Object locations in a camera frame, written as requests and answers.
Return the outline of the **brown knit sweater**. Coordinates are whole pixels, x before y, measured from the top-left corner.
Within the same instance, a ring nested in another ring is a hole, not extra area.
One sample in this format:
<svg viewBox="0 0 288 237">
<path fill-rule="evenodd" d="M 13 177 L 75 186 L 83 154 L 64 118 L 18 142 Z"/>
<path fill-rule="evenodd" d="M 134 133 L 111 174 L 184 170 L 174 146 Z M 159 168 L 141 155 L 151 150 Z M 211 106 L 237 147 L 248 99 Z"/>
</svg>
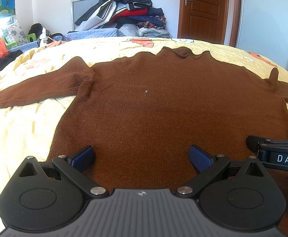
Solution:
<svg viewBox="0 0 288 237">
<path fill-rule="evenodd" d="M 23 160 L 0 194 L 4 236 L 281 236 L 282 189 L 246 146 L 288 141 L 288 83 L 263 79 L 209 51 L 164 47 L 60 69 L 0 91 L 0 109 L 72 96 L 48 160 Z M 194 198 L 175 195 L 199 172 L 197 145 L 231 159 L 227 176 Z M 92 146 L 83 173 L 109 195 L 90 198 L 52 160 Z"/>
</svg>

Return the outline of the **dark clothes beside bed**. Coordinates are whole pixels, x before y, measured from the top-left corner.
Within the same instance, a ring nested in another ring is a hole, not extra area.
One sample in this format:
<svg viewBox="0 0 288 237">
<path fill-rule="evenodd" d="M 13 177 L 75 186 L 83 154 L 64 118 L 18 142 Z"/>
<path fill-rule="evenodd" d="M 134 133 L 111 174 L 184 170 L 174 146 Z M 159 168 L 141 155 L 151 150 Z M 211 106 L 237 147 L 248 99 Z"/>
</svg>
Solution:
<svg viewBox="0 0 288 237">
<path fill-rule="evenodd" d="M 0 71 L 2 71 L 9 63 L 13 62 L 21 54 L 21 50 L 16 50 L 9 53 L 3 59 L 0 59 Z"/>
</svg>

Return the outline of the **pile of clothes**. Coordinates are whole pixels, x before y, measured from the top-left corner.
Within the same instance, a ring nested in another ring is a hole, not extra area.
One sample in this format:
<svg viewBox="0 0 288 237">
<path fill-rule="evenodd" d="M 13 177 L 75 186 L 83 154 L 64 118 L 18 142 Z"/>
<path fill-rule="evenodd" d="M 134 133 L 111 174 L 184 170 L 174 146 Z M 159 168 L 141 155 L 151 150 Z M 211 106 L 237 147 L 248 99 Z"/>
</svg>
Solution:
<svg viewBox="0 0 288 237">
<path fill-rule="evenodd" d="M 116 28 L 126 36 L 171 38 L 167 19 L 152 0 L 98 0 L 73 23 L 75 31 Z"/>
</svg>

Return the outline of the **yellow patterned bed quilt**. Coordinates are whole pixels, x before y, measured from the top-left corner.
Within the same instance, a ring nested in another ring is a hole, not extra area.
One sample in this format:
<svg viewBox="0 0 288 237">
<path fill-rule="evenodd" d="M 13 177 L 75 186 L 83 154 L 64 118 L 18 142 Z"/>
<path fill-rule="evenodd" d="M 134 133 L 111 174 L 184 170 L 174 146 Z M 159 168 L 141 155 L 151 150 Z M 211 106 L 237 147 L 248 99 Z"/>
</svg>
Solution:
<svg viewBox="0 0 288 237">
<path fill-rule="evenodd" d="M 74 56 L 82 57 L 92 66 L 141 51 L 156 54 L 163 47 L 188 47 L 196 55 L 209 51 L 215 59 L 243 67 L 261 78 L 269 76 L 272 69 L 278 69 L 279 79 L 288 83 L 288 71 L 269 58 L 227 45 L 189 39 L 113 37 L 30 49 L 1 71 L 0 90 L 32 76 L 57 70 Z M 72 101 L 73 97 L 69 96 L 0 110 L 0 192 L 24 155 L 33 151 L 39 160 L 46 159 L 58 121 Z M 0 232 L 3 228 L 0 220 Z"/>
</svg>

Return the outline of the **glass sliding wardrobe door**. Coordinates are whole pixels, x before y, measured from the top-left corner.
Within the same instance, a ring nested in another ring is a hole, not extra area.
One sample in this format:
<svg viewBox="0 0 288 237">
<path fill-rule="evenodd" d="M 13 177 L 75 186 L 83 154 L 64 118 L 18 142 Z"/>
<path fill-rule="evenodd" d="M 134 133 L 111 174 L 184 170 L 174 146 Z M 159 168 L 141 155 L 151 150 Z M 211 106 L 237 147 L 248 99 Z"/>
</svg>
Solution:
<svg viewBox="0 0 288 237">
<path fill-rule="evenodd" d="M 288 71 L 288 0 L 242 0 L 237 47 Z"/>
</svg>

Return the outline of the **green plastic stool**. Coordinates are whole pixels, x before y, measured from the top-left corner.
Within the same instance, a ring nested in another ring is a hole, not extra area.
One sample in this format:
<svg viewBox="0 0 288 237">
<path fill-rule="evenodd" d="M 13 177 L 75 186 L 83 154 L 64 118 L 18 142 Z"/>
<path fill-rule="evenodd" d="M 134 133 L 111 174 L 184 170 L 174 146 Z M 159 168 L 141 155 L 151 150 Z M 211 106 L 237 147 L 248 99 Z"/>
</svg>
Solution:
<svg viewBox="0 0 288 237">
<path fill-rule="evenodd" d="M 36 35 L 34 33 L 28 34 L 28 35 L 26 34 L 21 34 L 21 35 L 10 34 L 8 36 L 3 35 L 2 38 L 5 42 L 7 50 L 12 50 L 19 46 L 36 42 L 37 40 Z"/>
</svg>

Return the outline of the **blue quilted blanket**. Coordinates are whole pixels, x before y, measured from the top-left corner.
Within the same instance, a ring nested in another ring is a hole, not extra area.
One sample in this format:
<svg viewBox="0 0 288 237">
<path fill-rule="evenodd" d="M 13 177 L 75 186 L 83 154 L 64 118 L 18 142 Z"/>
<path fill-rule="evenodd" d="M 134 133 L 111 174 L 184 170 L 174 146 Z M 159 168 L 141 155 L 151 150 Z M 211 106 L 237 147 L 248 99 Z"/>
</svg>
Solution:
<svg viewBox="0 0 288 237">
<path fill-rule="evenodd" d="M 107 37 L 120 37 L 125 36 L 123 32 L 116 28 L 100 28 L 100 29 L 91 29 L 87 31 L 71 31 L 65 35 L 61 33 L 56 33 L 49 36 L 48 40 L 52 41 L 73 41 L 73 40 L 80 40 L 80 39 L 89 39 L 89 38 L 107 38 Z M 13 51 L 21 50 L 23 53 L 27 50 L 38 48 L 39 42 L 34 41 L 27 44 L 23 44 L 21 46 L 12 48 L 8 52 L 11 53 Z"/>
</svg>

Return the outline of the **black bag on floor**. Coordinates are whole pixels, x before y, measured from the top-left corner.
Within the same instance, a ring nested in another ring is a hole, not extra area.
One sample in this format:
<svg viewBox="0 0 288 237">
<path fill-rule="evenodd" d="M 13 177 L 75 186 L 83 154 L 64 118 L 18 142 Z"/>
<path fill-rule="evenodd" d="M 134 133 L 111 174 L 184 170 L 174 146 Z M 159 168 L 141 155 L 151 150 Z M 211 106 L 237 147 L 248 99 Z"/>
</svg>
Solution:
<svg viewBox="0 0 288 237">
<path fill-rule="evenodd" d="M 28 35 L 34 34 L 38 46 L 50 43 L 50 31 L 43 27 L 40 23 L 35 23 L 31 26 Z"/>
</svg>

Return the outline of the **brown wooden door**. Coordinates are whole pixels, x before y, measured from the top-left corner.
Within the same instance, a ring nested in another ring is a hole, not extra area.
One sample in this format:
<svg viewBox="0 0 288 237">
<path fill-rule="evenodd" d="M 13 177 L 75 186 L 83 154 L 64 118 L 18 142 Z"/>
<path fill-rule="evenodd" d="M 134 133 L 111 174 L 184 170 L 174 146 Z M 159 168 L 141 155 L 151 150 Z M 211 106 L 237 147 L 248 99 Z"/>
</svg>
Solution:
<svg viewBox="0 0 288 237">
<path fill-rule="evenodd" d="M 180 0 L 179 38 L 237 44 L 242 0 Z"/>
</svg>

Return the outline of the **grey framed panel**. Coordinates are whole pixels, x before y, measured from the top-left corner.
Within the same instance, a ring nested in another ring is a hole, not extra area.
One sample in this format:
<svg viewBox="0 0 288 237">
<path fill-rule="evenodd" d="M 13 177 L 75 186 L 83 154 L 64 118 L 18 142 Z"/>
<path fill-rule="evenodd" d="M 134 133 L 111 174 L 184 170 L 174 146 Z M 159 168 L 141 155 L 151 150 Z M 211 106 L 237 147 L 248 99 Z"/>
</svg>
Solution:
<svg viewBox="0 0 288 237">
<path fill-rule="evenodd" d="M 71 23 L 72 30 L 77 28 L 75 22 L 99 0 L 71 0 Z"/>
</svg>

